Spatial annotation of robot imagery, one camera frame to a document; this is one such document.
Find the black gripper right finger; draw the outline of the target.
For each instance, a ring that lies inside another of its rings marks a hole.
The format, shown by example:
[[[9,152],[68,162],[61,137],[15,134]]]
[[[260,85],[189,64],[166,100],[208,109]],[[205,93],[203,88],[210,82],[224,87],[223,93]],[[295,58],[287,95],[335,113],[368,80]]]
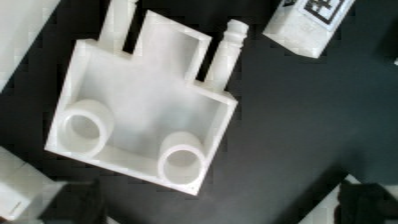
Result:
[[[381,184],[343,182],[338,193],[336,224],[398,222],[398,199]]]

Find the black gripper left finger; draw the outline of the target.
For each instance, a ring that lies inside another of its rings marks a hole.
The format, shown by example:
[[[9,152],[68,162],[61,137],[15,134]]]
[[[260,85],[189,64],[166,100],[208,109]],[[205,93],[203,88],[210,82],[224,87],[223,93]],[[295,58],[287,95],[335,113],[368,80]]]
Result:
[[[40,215],[45,224],[107,224],[100,182],[68,183]]]

